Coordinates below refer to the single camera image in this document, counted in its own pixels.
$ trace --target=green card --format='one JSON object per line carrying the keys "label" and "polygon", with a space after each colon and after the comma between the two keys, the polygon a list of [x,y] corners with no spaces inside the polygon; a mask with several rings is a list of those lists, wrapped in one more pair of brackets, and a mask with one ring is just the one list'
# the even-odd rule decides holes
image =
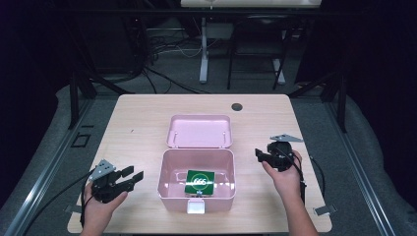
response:
{"label": "green card", "polygon": [[191,196],[207,197],[214,190],[214,172],[189,170],[185,193]]}

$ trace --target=open lid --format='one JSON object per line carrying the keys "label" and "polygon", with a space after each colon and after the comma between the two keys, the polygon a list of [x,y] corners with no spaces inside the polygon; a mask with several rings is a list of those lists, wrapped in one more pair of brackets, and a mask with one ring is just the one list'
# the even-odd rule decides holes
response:
{"label": "open lid", "polygon": [[174,115],[166,142],[170,148],[229,148],[231,136],[226,115]]}

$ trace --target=black circle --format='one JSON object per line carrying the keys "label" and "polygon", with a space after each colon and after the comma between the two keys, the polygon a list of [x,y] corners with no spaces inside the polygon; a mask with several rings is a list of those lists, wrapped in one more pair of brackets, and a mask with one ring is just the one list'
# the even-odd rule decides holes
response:
{"label": "black circle", "polygon": [[240,103],[233,103],[233,104],[232,104],[232,109],[233,109],[234,111],[240,111],[240,110],[242,110],[242,109],[243,109],[243,106],[242,106],[242,104],[240,104]]}

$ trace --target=wooden table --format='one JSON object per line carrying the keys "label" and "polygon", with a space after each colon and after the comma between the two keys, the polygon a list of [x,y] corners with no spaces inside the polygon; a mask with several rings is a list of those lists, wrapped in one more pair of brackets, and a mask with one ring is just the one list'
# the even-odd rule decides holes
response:
{"label": "wooden table", "polygon": [[[243,109],[234,111],[233,103]],[[231,119],[236,168],[236,196],[226,212],[187,214],[168,211],[157,193],[170,119],[176,114],[222,114]],[[282,94],[129,94],[120,96],[91,166],[103,158],[119,170],[144,170],[128,199],[113,214],[106,232],[149,234],[217,234],[287,232],[285,210],[271,179],[255,157],[267,151],[270,136],[288,134],[302,139],[288,96]],[[320,232],[331,230],[328,215],[314,207],[325,205],[304,143],[292,143],[303,158],[307,182],[306,209]],[[73,213],[68,230],[81,232],[80,215]]]}

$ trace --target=box latch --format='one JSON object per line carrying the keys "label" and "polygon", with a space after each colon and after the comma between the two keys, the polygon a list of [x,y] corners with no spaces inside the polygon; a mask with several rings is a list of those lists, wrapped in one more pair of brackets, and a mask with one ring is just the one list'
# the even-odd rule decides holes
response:
{"label": "box latch", "polygon": [[187,213],[205,213],[205,201],[201,198],[191,198],[188,200]]}

